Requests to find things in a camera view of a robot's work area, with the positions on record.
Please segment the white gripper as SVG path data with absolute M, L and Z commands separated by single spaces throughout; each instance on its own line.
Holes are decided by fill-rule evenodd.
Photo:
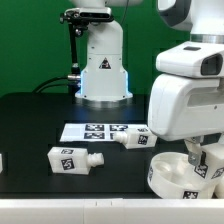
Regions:
M 224 132 L 224 90 L 220 80 L 160 75 L 151 91 L 148 125 L 166 141 L 185 139 L 188 162 L 198 166 L 201 144 L 190 137 Z

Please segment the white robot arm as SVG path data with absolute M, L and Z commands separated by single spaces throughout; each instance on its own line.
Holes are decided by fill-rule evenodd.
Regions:
M 224 0 L 71 1 L 72 28 L 88 33 L 76 98 L 102 107 L 148 93 L 150 131 L 184 140 L 201 164 L 202 137 L 224 131 Z

